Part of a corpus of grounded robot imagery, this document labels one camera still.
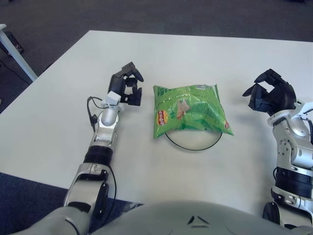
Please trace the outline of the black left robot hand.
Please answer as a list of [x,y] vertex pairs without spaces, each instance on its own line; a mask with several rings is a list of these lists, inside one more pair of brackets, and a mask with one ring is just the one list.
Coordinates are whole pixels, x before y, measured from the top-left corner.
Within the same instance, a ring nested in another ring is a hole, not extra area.
[[142,88],[138,88],[138,81],[144,79],[133,62],[129,62],[122,69],[111,76],[108,93],[114,92],[121,96],[120,103],[140,106]]

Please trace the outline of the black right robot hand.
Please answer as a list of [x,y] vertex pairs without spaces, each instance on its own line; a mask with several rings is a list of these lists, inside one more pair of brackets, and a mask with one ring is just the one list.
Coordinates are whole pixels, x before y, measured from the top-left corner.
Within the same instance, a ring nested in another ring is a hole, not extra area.
[[273,69],[260,74],[254,85],[248,88],[243,97],[250,97],[248,106],[269,116],[282,110],[294,110],[296,102],[295,91],[281,75]]

